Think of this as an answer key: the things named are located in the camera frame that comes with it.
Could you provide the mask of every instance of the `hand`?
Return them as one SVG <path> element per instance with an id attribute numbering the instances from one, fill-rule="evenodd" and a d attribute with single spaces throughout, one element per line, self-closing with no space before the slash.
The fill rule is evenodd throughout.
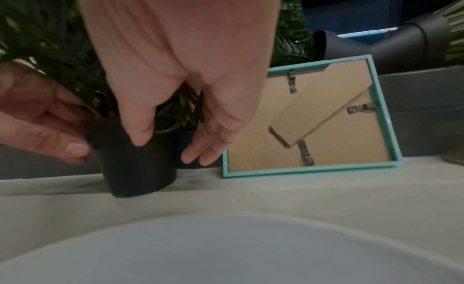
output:
<path id="1" fill-rule="evenodd" d="M 20 64 L 0 65 L 0 143 L 83 164 L 89 145 L 83 103 L 52 79 Z"/>
<path id="2" fill-rule="evenodd" d="M 206 122 L 182 159 L 217 159 L 254 116 L 280 0 L 79 0 L 135 145 L 156 106 L 186 81 L 203 90 Z"/>

